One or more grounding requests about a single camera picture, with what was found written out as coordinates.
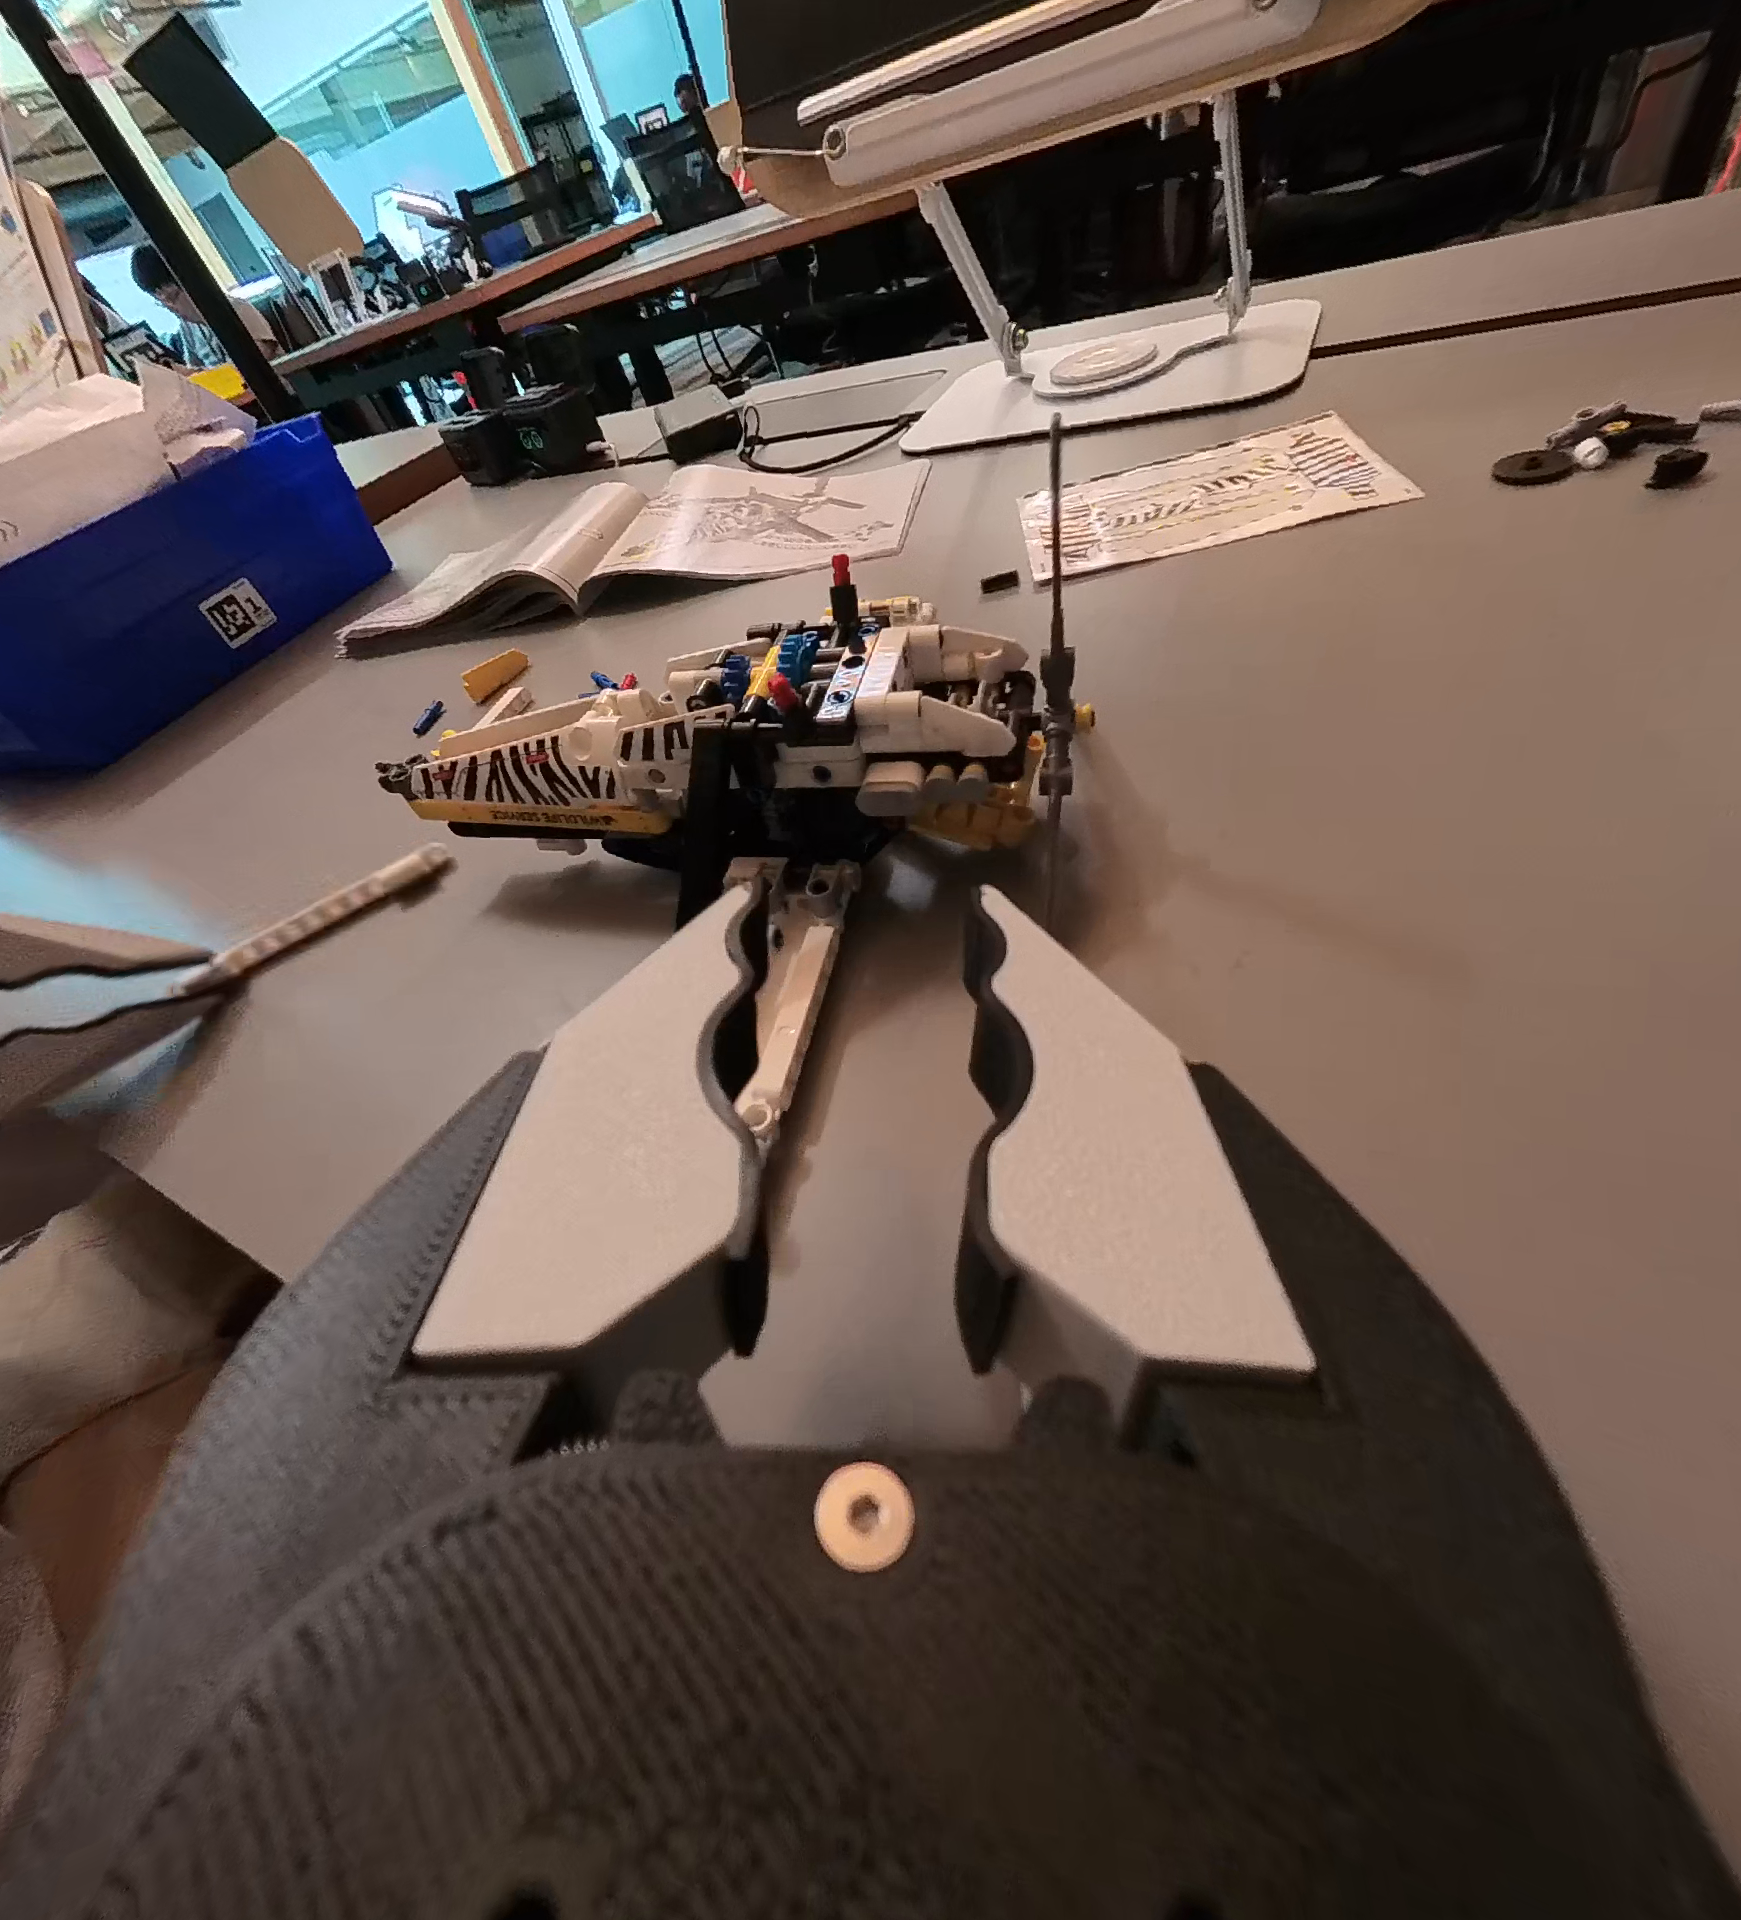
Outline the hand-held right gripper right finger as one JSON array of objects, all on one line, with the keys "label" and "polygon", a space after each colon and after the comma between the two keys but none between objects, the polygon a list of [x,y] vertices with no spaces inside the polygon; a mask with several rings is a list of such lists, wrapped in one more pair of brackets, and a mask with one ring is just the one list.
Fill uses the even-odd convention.
[{"label": "hand-held right gripper right finger", "polygon": [[1310,1381],[1316,1356],[1176,1043],[996,887],[962,985],[985,1129],[961,1347],[1015,1381]]}]

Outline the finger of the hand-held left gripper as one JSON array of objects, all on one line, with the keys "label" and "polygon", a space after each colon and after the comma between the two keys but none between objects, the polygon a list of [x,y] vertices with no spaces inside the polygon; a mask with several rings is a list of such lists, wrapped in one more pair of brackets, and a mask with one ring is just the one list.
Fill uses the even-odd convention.
[{"label": "finger of the hand-held left gripper", "polygon": [[60,978],[127,979],[198,970],[206,948],[97,925],[66,925],[0,916],[0,992]]},{"label": "finger of the hand-held left gripper", "polygon": [[107,1012],[80,1026],[17,1030],[1,1037],[0,1124],[172,1040],[226,999],[226,988],[181,992]]}]

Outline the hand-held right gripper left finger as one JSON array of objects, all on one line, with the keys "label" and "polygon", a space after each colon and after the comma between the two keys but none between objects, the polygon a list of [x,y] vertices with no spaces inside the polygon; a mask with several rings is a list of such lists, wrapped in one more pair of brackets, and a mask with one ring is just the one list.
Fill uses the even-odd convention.
[{"label": "hand-held right gripper left finger", "polygon": [[706,1372],[769,1304],[755,1067],[763,889],[721,894],[542,1051],[409,1356],[427,1371]]}]

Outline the long white lego beam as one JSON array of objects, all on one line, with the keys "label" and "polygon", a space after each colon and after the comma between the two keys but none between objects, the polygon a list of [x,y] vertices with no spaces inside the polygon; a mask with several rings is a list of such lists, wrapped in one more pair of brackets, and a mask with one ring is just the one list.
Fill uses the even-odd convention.
[{"label": "long white lego beam", "polygon": [[454,869],[455,858],[452,851],[437,844],[424,845],[221,950],[186,981],[179,984],[170,996],[226,992],[288,953],[372,913],[377,908],[424,892]]}]

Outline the zebra striped lego helicopter model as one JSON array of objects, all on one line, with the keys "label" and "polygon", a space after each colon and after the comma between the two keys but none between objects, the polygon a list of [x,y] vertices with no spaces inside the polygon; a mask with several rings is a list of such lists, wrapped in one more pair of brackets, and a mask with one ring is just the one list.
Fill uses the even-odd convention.
[{"label": "zebra striped lego helicopter model", "polygon": [[865,869],[901,835],[992,851],[1058,826],[1077,741],[1060,560],[1048,638],[946,624],[914,597],[865,598],[831,558],[811,618],[674,656],[660,684],[594,674],[578,698],[483,718],[377,762],[377,784],[455,838],[601,854],[675,879],[675,925],[727,886],[769,906],[755,1067],[737,1094],[761,1146],[784,1126]]}]

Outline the open lego instruction booklet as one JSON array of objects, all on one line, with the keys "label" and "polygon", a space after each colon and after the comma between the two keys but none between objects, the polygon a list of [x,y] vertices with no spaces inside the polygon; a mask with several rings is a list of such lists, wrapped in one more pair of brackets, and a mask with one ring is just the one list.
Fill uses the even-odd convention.
[{"label": "open lego instruction booklet", "polygon": [[660,493],[626,481],[491,546],[455,553],[396,601],[349,622],[340,658],[500,634],[581,616],[619,583],[723,586],[881,562],[905,545],[930,461],[844,474],[686,467]]}]

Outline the blue plastic storage bin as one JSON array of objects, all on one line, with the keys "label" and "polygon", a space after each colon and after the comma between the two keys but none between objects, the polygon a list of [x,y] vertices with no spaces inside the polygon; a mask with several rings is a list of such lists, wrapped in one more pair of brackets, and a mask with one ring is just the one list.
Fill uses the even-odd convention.
[{"label": "blue plastic storage bin", "polygon": [[0,567],[0,773],[102,771],[388,579],[318,420]]}]

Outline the crumpled white paper bags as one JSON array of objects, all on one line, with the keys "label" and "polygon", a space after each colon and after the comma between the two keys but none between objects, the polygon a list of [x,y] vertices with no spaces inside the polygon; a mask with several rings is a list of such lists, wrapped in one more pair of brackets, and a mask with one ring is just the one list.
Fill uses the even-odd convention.
[{"label": "crumpled white paper bags", "polygon": [[181,372],[90,375],[0,420],[0,567],[249,447],[259,424]]}]

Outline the zebra print sticker sheet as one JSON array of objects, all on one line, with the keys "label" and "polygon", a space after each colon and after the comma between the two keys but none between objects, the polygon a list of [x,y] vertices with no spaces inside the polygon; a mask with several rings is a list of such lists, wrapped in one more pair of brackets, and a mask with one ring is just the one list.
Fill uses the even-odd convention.
[{"label": "zebra print sticker sheet", "polygon": [[1337,413],[1264,428],[1171,459],[1018,499],[1027,579],[1154,564],[1422,498]]}]

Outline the black battery chargers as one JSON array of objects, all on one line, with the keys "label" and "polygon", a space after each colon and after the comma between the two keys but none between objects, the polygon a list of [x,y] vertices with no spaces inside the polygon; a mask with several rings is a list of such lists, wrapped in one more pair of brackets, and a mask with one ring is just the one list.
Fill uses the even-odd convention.
[{"label": "black battery chargers", "polygon": [[461,359],[470,411],[437,429],[444,456],[474,488],[557,477],[601,467],[611,447],[580,386],[521,388],[504,349],[477,345]]}]

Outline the black slanted pole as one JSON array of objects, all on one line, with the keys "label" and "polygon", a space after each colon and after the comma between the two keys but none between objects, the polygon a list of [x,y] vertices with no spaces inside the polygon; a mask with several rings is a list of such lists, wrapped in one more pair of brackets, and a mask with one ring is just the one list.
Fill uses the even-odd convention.
[{"label": "black slanted pole", "polygon": [[280,424],[307,410],[288,381],[244,326],[230,291],[211,257],[200,252],[205,236],[192,211],[170,187],[163,162],[120,107],[114,88],[86,78],[71,65],[66,40],[50,25],[41,4],[0,3],[0,18],[28,56],[45,86],[64,109],[89,152],[117,187],[122,204],[143,227],[146,241],[172,272],[184,297],[211,329],[233,368],[243,377],[259,420]]}]

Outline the wooden background desk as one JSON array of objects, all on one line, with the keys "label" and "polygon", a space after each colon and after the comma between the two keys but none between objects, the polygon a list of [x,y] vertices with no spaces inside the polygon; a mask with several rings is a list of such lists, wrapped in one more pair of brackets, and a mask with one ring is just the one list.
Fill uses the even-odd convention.
[{"label": "wooden background desk", "polygon": [[409,308],[286,354],[273,363],[273,372],[307,411],[321,413],[360,399],[388,404],[403,386],[461,372],[472,349],[504,342],[504,318],[592,269],[616,264],[661,232],[653,214],[641,214],[502,269],[444,302]]}]

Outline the black and beige panel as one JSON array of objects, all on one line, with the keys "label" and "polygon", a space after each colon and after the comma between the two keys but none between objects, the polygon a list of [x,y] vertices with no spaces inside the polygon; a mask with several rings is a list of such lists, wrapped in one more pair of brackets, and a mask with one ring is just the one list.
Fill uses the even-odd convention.
[{"label": "black and beige panel", "polygon": [[363,253],[355,221],[308,157],[277,132],[183,12],[138,39],[122,69],[226,174],[293,268]]}]

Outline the silver monitor stand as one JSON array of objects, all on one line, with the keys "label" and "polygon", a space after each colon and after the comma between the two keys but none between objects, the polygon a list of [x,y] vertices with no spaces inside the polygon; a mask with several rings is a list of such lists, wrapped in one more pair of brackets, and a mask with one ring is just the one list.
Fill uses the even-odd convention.
[{"label": "silver monitor stand", "polygon": [[[1211,74],[1307,32],[1317,3],[1164,3],[1114,23],[1108,4],[1030,4],[865,67],[796,103],[820,132],[836,187],[910,180],[918,209],[970,302],[992,359],[946,386],[901,439],[908,458],[1029,442],[1070,429],[1187,417],[1298,384],[1314,349],[1316,302],[1278,302],[1254,320],[1237,92]],[[1221,161],[1229,273],[1221,316],[1125,324],[1075,345],[1036,345],[1011,318],[950,201],[949,178],[990,149],[1065,140],[1142,84],[1207,98]]]}]

